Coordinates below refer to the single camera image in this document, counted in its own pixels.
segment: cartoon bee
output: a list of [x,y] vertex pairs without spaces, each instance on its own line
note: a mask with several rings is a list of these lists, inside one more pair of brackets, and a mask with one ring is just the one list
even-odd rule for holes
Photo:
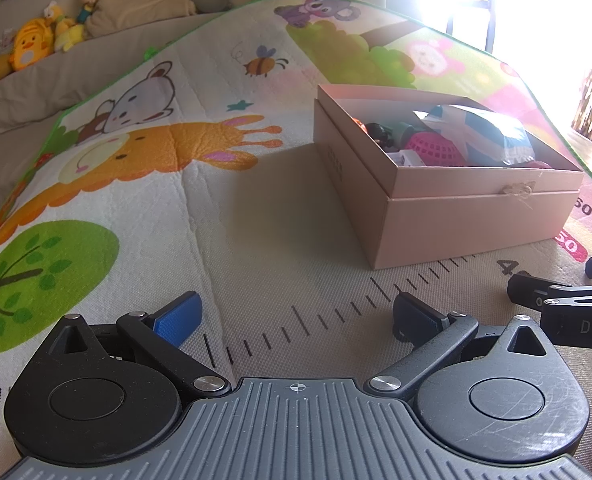
[[276,53],[275,48],[270,48],[267,50],[267,47],[264,45],[259,46],[256,49],[256,59],[252,59],[246,65],[243,65],[247,69],[247,74],[250,76],[254,75],[262,75],[265,74],[267,77],[267,73],[271,72],[271,70],[276,66],[282,66],[285,68],[285,64],[289,63],[284,57],[279,57],[278,59],[273,59],[272,56]]

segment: box lid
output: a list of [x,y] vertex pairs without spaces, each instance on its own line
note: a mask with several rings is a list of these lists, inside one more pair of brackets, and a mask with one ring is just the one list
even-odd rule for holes
[[533,192],[578,190],[584,173],[567,158],[529,134],[536,158],[552,170],[534,168],[399,168],[353,121],[395,123],[414,110],[435,105],[488,108],[451,94],[366,85],[320,85],[318,101],[362,163],[391,198],[497,194],[528,185]]

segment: cardboard box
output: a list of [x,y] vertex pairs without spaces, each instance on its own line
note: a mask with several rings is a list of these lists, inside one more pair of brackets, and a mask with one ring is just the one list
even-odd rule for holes
[[411,89],[318,87],[314,142],[371,266],[432,262],[559,234],[584,174],[535,136],[529,134],[536,158],[554,169],[400,168],[352,119],[395,123],[438,104],[484,108]]

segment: gray ribbed plate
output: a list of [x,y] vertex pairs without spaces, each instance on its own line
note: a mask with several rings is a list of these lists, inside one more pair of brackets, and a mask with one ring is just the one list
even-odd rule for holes
[[402,402],[349,379],[243,379],[198,400],[159,446],[122,463],[70,468],[21,460],[6,480],[423,479],[589,480],[570,457],[525,467],[483,465],[420,430]]

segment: beige pillow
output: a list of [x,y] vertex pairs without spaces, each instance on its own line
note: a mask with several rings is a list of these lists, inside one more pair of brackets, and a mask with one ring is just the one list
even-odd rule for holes
[[87,34],[96,38],[144,23],[195,13],[196,6],[191,0],[98,0],[85,26]]

